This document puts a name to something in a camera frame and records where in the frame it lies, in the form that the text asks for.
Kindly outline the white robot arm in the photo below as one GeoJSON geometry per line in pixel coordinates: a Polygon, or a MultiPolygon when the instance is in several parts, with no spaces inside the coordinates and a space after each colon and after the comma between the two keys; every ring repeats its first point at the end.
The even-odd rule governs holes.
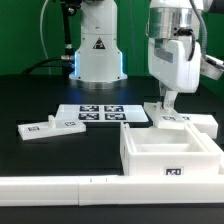
{"type": "MultiPolygon", "coordinates": [[[[127,79],[117,47],[117,6],[114,0],[84,0],[81,4],[81,45],[74,53],[76,83],[106,88],[127,79]]],[[[206,55],[203,0],[151,0],[146,35],[149,73],[160,82],[163,107],[174,107],[179,93],[198,88],[206,55]]]]}

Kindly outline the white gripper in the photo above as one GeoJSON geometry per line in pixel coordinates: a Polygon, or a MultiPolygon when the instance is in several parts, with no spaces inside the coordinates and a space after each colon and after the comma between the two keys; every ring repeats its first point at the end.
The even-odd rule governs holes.
{"type": "Polygon", "coordinates": [[[164,39],[159,43],[150,38],[148,42],[149,73],[159,83],[163,109],[173,109],[178,93],[194,93],[199,85],[201,49],[198,42],[191,60],[192,42],[189,37],[179,40],[164,39]]]}

